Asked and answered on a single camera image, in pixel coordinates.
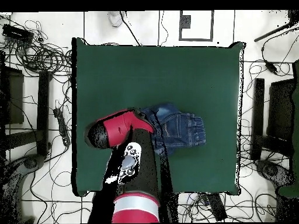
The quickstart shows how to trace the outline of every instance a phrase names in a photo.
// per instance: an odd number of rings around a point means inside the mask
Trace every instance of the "black cable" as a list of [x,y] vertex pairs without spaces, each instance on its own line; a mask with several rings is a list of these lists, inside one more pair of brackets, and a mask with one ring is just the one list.
[[138,40],[136,39],[134,33],[132,32],[132,30],[130,29],[130,27],[128,26],[128,24],[124,21],[124,17],[123,17],[123,14],[121,13],[121,11],[119,12],[119,14],[120,14],[120,17],[121,17],[123,23],[128,27],[128,29],[129,29],[129,31],[131,32],[131,34],[133,35],[135,41],[136,41],[137,44],[140,46],[140,44],[139,44]]
[[36,223],[36,224],[39,224],[41,217],[44,215],[44,213],[46,212],[46,210],[47,210],[47,208],[48,208],[48,204],[47,204],[43,199],[41,199],[40,197],[38,197],[38,196],[32,191],[32,184],[33,184],[34,180],[35,180],[35,171],[33,172],[33,180],[31,181],[30,189],[29,189],[29,190],[31,191],[31,193],[32,193],[33,196],[35,196],[35,197],[36,197],[37,199],[39,199],[40,201],[44,202],[45,205],[46,205],[46,208],[44,209],[43,213],[40,215],[39,219],[37,220],[37,223]]
[[59,219],[61,216],[63,216],[63,215],[74,214],[74,213],[77,213],[77,212],[79,212],[79,211],[82,211],[83,209],[85,209],[85,210],[87,210],[87,211],[89,211],[89,212],[91,213],[91,210],[88,209],[88,208],[80,208],[80,209],[78,209],[78,210],[76,210],[76,211],[62,213],[62,214],[60,214],[59,217],[55,220],[54,224],[55,224],[55,223],[58,223],[58,219]]
[[[163,10],[163,15],[162,15],[162,19],[161,19],[161,26],[164,28],[164,26],[163,26],[163,17],[164,17],[164,12],[165,12],[165,10]],[[168,31],[167,31],[167,29],[166,28],[164,28],[164,30],[167,32],[167,37],[166,37],[166,39],[165,39],[165,41],[163,41],[162,43],[161,43],[161,45],[160,46],[162,46],[163,45],[163,43],[165,43],[166,41],[167,41],[167,39],[168,39]]]

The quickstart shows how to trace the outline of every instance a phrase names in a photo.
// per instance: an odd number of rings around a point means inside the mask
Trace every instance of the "black frame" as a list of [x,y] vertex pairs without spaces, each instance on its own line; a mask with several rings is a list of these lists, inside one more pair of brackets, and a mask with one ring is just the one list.
[[211,11],[210,38],[182,38],[182,29],[189,29],[190,25],[191,25],[191,16],[190,15],[183,15],[183,11],[180,10],[179,41],[207,41],[207,42],[213,42],[214,10]]

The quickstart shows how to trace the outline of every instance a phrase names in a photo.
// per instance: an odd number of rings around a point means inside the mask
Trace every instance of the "floor tile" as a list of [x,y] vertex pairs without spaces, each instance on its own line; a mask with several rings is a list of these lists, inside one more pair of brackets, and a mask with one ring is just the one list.
[[[196,24],[196,19],[208,19],[207,12],[205,11],[183,11],[184,15],[191,15],[193,24],[190,30],[184,30],[185,36],[198,36],[198,35],[207,35],[207,27],[199,26]],[[160,21],[159,21],[159,11],[157,10],[148,10],[148,11],[128,11],[127,16],[124,17],[124,20],[129,25],[130,29],[136,36],[138,42],[144,46],[157,46],[158,38],[159,45],[162,46],[218,46],[218,47],[228,47],[234,41],[246,42],[244,60],[245,61],[256,61],[262,59],[260,49],[263,46],[263,43],[266,41],[262,40],[255,43],[253,40],[260,35],[263,35],[278,26],[283,25],[285,22],[288,22],[286,18],[286,10],[276,11],[273,10],[215,10],[214,12],[214,30],[213,30],[213,42],[199,42],[199,41],[179,41],[179,10],[165,10],[160,11]],[[12,15],[12,20],[24,24],[28,19],[39,21],[41,23],[41,29],[48,36],[48,40],[45,43],[49,42],[62,48],[64,52],[71,49],[71,38],[72,37],[83,37],[89,44],[103,44],[103,43],[119,43],[121,45],[134,45],[137,43],[130,33],[127,26],[123,23],[120,27],[112,27],[109,23],[107,12],[38,12],[38,13],[14,13]],[[0,20],[0,24],[7,23],[7,20]],[[34,28],[35,24],[33,22],[27,22],[28,26]],[[270,40],[265,45],[265,58],[268,61],[282,61],[286,56],[292,42],[296,39],[299,32],[289,33],[282,37]],[[286,57],[285,61],[293,62],[298,59],[298,43],[295,43]],[[11,56],[11,67],[20,68],[18,64],[19,61],[16,56]],[[251,66],[251,62],[244,63],[244,91],[246,91],[247,86],[251,84],[253,78],[250,77],[249,69],[251,67],[251,72],[255,73],[252,75],[254,78],[258,75],[259,71],[262,71],[258,78],[265,78],[265,101],[269,99],[269,87],[272,82],[285,80],[293,78],[292,70],[288,72],[287,76],[276,76],[269,71],[265,70],[264,62],[254,62]],[[288,71],[288,65],[282,64],[281,69],[283,72]],[[22,69],[23,74],[28,76],[27,72]],[[60,72],[60,76],[56,76],[56,80],[52,80],[50,83],[49,97],[50,102],[49,106],[53,109],[59,107],[60,104],[64,101],[64,94],[62,91],[66,91],[68,84],[59,83],[57,80],[64,82],[68,78],[67,76],[62,76],[63,72]],[[25,83],[23,88],[24,99],[22,99],[23,109],[28,116],[33,128],[36,128],[36,117],[37,117],[37,105],[30,104],[37,102],[37,92],[38,88],[38,78],[28,78],[25,77]],[[243,106],[242,112],[242,134],[250,135],[251,134],[251,115],[252,115],[252,99],[253,96],[252,88],[248,90],[248,95],[244,93],[243,97]],[[71,101],[71,90],[69,90],[68,96]],[[64,107],[64,117],[65,122],[69,120],[69,127],[71,128],[71,104],[66,104],[69,107],[69,111]],[[269,104],[265,103],[264,107],[264,132],[266,132],[267,127],[267,111]],[[27,119],[25,118],[22,125],[11,125],[12,128],[30,128]],[[57,129],[58,122],[53,115],[49,116],[49,129]],[[11,133],[18,132],[19,130],[12,129]],[[51,157],[59,155],[63,150],[64,146],[62,144],[61,137],[58,135],[58,131],[49,131],[49,142],[53,140],[53,148],[51,151]],[[247,150],[249,149],[249,141],[245,142],[242,148]],[[11,160],[17,159],[23,156],[29,149],[33,148],[28,153],[35,153],[36,149],[34,148],[35,143],[29,145],[24,145],[16,149],[12,149]],[[47,210],[41,218],[40,223],[49,223],[53,224],[54,221],[57,221],[59,224],[64,223],[87,223],[90,212],[86,209],[83,209],[81,212],[81,200],[84,201],[82,204],[83,208],[87,208],[91,211],[93,192],[89,193],[86,197],[80,198],[76,197],[72,193],[72,188],[70,185],[70,174],[71,171],[71,146],[69,150],[63,154],[60,158],[57,157],[51,162],[46,162],[44,166],[36,172],[36,178],[34,180],[34,186],[32,188],[33,192],[43,200],[51,201],[54,200],[54,203],[47,202]],[[269,153],[262,152],[262,159],[267,158]],[[275,154],[272,158],[281,159],[279,154]],[[259,222],[260,219],[263,222],[273,222],[274,217],[271,216],[272,211],[275,211],[276,201],[271,196],[275,197],[273,184],[260,175],[257,174],[256,166],[254,164],[249,164],[251,161],[242,159],[244,166],[240,171],[239,183],[241,186],[241,194],[237,196],[229,196],[225,193],[221,194],[221,199],[225,199],[225,207],[229,218],[225,222],[236,222],[233,218],[237,218],[239,221],[245,222]],[[288,161],[283,161],[283,166],[288,167]],[[36,217],[35,223],[38,218],[44,212],[46,205],[43,202],[36,201],[37,198],[30,192],[30,184],[33,179],[33,174],[27,176],[23,186],[23,211],[25,215]],[[194,200],[197,197],[197,194],[181,193],[179,195],[179,204],[182,204],[178,207],[179,220],[180,222],[191,222],[189,215],[182,216],[186,213],[186,204],[191,205],[194,203]],[[257,202],[258,211],[257,214],[255,209],[255,204],[252,202],[255,199]],[[51,206],[55,208],[54,219],[51,216]],[[211,212],[201,206],[202,209],[198,207],[193,207],[192,217],[193,222],[204,223],[204,222],[216,222],[215,217]]]
[[23,216],[35,216],[39,224],[79,224],[87,223],[92,204],[81,203],[66,203],[66,202],[48,202],[47,210],[44,212],[46,206],[43,202],[22,202]]
[[[261,41],[254,39],[288,23],[287,10],[236,10],[235,41],[246,42],[244,53],[245,61],[262,59],[261,48],[265,41],[283,31],[269,36]],[[282,61],[287,55],[291,44],[299,35],[299,30],[274,38],[266,43],[264,57],[268,61]],[[294,62],[298,59],[298,43],[294,44],[285,62]]]
[[[129,25],[138,42],[144,46],[155,46],[158,39],[158,11],[128,11],[124,21]],[[122,23],[113,27],[108,20],[107,11],[85,12],[85,40],[89,44],[137,43],[128,27]]]

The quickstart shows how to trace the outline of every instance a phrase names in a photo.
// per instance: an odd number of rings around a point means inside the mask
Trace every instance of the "cable connector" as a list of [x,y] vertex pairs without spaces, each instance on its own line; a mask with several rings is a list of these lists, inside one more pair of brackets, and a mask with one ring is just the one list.
[[271,62],[268,62],[267,60],[265,60],[265,65],[266,68],[271,72],[274,73],[275,75],[277,75],[277,68],[275,67],[275,65]]

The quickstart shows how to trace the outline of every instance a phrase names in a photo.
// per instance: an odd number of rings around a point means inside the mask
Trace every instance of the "black chair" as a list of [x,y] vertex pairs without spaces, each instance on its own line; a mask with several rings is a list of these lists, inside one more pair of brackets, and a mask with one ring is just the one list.
[[[263,135],[265,80],[253,83],[252,145],[250,159],[256,161],[258,173],[270,180],[276,190],[276,221],[299,221],[299,147],[297,139],[299,60],[293,64],[294,79],[273,82],[270,87],[269,118]],[[289,158],[290,170],[260,160],[263,149]]]

